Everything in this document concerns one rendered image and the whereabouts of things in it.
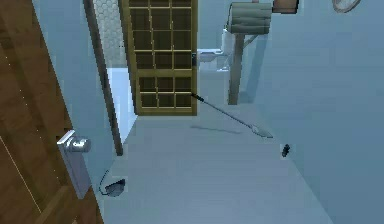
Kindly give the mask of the white toilet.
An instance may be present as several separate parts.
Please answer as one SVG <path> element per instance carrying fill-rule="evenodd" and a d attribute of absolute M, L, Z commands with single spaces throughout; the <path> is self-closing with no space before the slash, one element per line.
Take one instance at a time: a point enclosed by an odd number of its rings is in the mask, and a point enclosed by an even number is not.
<path fill-rule="evenodd" d="M 199 49 L 197 51 L 198 64 L 216 61 L 217 71 L 228 71 L 230 68 L 233 47 L 234 35 L 224 28 L 221 34 L 221 47 L 219 49 Z"/>

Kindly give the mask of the yellow-framed glass panel door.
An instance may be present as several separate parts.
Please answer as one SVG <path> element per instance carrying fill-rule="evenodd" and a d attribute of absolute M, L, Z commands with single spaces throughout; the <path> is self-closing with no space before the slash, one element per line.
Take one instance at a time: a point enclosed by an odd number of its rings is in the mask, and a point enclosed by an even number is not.
<path fill-rule="evenodd" d="M 134 111 L 195 116 L 198 0 L 118 0 Z"/>

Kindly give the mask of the brown wooden room door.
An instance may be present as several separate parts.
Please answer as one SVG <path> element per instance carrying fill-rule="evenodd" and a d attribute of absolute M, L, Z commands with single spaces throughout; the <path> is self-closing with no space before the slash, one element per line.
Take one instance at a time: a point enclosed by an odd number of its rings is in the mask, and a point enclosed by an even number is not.
<path fill-rule="evenodd" d="M 0 224 L 104 224 L 57 146 L 71 128 L 32 0 L 0 0 Z"/>

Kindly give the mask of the brown wooden post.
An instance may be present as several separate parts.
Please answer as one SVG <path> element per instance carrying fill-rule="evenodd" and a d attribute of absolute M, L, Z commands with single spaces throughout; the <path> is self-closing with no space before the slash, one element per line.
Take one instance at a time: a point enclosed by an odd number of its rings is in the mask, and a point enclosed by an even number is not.
<path fill-rule="evenodd" d="M 229 94 L 228 94 L 229 105 L 236 105 L 238 102 L 241 70 L 242 70 L 244 38 L 245 36 L 243 34 L 235 35 L 232 66 L 230 68 L 230 83 L 229 83 Z"/>

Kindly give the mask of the dark brown door frame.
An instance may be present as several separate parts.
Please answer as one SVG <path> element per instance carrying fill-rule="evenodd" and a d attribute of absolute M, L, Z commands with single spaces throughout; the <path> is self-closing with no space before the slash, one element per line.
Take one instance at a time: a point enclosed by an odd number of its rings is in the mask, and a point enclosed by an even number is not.
<path fill-rule="evenodd" d="M 108 114 L 110 129 L 114 142 L 114 149 L 117 156 L 123 155 L 123 146 L 118 128 L 117 116 L 114 107 L 111 87 L 108 78 L 107 67 L 104 59 L 102 43 L 97 23 L 96 10 L 94 8 L 93 0 L 83 0 L 84 10 L 86 14 L 87 23 L 89 26 L 90 37 L 95 55 L 96 65 L 99 73 L 101 88 L 103 91 L 104 101 Z"/>

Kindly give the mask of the dark grey corded device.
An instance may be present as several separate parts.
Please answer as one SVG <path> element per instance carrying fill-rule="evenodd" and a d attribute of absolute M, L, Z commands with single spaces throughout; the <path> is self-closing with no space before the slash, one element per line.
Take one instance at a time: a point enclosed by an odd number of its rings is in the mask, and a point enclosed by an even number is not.
<path fill-rule="evenodd" d="M 104 175 L 100 181 L 100 188 L 99 188 L 100 194 L 104 195 L 104 196 L 109 196 L 109 197 L 120 196 L 125 189 L 126 180 L 120 179 L 119 181 L 114 182 L 112 184 L 109 184 L 109 185 L 105 186 L 104 188 L 102 188 L 101 185 L 102 185 L 104 178 L 106 177 L 107 174 L 108 174 L 108 171 L 106 171 L 104 173 Z"/>

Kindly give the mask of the brown framed wall picture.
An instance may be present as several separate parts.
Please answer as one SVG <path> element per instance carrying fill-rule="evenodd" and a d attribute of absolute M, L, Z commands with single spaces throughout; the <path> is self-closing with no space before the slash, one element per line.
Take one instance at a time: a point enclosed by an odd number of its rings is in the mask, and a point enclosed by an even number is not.
<path fill-rule="evenodd" d="M 299 0 L 273 0 L 272 12 L 280 14 L 296 14 Z"/>

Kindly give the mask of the round wall mirror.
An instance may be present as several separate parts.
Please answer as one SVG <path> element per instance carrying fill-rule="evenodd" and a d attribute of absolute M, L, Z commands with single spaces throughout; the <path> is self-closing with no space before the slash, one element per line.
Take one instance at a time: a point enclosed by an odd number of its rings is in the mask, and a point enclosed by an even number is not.
<path fill-rule="evenodd" d="M 361 0 L 332 0 L 332 6 L 337 13 L 348 13 L 353 10 Z"/>

